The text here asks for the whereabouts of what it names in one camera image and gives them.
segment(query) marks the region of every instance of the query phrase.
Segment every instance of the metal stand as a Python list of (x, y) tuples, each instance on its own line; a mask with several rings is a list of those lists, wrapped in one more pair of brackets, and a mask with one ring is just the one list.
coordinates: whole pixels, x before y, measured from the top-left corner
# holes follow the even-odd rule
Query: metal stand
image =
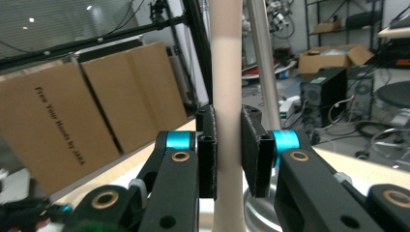
[(278, 90), (275, 69), (272, 65), (274, 56), (272, 53), (265, 2), (248, 0), (248, 8), (262, 94), (268, 113), (269, 125), (267, 129), (280, 130)]

